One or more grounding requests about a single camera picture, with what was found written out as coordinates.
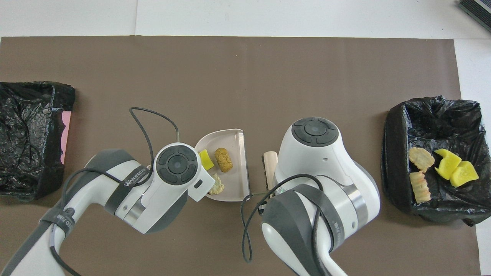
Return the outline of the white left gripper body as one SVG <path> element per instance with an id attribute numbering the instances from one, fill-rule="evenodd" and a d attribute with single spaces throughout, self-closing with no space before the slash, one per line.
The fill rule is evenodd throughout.
<path id="1" fill-rule="evenodd" d="M 216 180 L 207 172 L 207 170 L 199 168 L 187 188 L 188 196 L 195 202 L 200 201 L 213 187 L 215 182 Z"/>

